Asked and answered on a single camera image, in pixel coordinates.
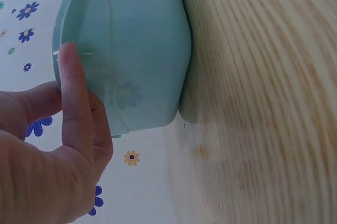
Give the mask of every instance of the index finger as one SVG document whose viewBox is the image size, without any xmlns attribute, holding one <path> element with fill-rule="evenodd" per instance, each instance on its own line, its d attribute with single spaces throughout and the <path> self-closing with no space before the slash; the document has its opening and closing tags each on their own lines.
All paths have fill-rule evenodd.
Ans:
<svg viewBox="0 0 337 224">
<path fill-rule="evenodd" d="M 62 142 L 93 161 L 93 123 L 84 69 L 73 43 L 58 55 L 63 109 Z"/>
</svg>

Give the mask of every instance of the floral wallpaper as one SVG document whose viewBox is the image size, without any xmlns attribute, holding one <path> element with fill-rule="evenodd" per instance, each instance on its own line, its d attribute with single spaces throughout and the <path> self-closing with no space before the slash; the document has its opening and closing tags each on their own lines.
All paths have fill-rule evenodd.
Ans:
<svg viewBox="0 0 337 224">
<path fill-rule="evenodd" d="M 52 31 L 61 2 L 0 0 L 0 90 L 25 90 L 55 79 Z M 117 90 L 120 110 L 143 100 L 136 83 L 120 83 Z M 27 141 L 53 150 L 61 145 L 61 125 L 62 113 L 42 118 L 29 125 Z M 115 139 L 93 208 L 76 223 L 175 224 L 163 141 L 162 129 Z"/>
</svg>

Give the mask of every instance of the light wood surface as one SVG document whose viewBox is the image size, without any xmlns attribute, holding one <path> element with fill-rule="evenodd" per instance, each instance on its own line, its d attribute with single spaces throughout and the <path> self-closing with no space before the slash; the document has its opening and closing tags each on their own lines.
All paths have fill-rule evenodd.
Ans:
<svg viewBox="0 0 337 224">
<path fill-rule="evenodd" d="M 186 0 L 178 224 L 337 223 L 337 0 Z"/>
</svg>

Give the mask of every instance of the yellow flower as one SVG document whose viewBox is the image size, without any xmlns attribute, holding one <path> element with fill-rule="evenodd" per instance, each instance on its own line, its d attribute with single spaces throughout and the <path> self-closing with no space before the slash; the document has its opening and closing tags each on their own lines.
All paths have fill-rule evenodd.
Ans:
<svg viewBox="0 0 337 224">
<path fill-rule="evenodd" d="M 126 162 L 129 166 L 137 166 L 137 163 L 140 161 L 139 159 L 139 154 L 136 153 L 135 150 L 132 151 L 128 151 L 125 155 L 125 160 L 124 162 Z"/>
<path fill-rule="evenodd" d="M 4 31 L 0 32 L 0 38 L 5 36 L 6 34 L 7 34 L 7 30 L 4 30 Z"/>
</svg>

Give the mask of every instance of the finger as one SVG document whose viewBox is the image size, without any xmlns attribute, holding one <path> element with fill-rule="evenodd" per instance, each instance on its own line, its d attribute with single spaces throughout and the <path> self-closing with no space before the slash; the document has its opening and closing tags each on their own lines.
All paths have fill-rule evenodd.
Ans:
<svg viewBox="0 0 337 224">
<path fill-rule="evenodd" d="M 13 93 L 19 100 L 27 118 L 27 124 L 55 115 L 62 109 L 61 93 L 56 82 L 48 82 L 27 91 Z"/>
<path fill-rule="evenodd" d="M 113 143 L 106 112 L 101 100 L 89 93 L 91 116 L 94 126 L 94 159 L 97 181 L 101 177 L 113 154 Z"/>
<path fill-rule="evenodd" d="M 63 109 L 62 142 L 93 161 L 93 125 L 85 74 L 73 43 L 61 47 L 58 67 Z"/>
</svg>

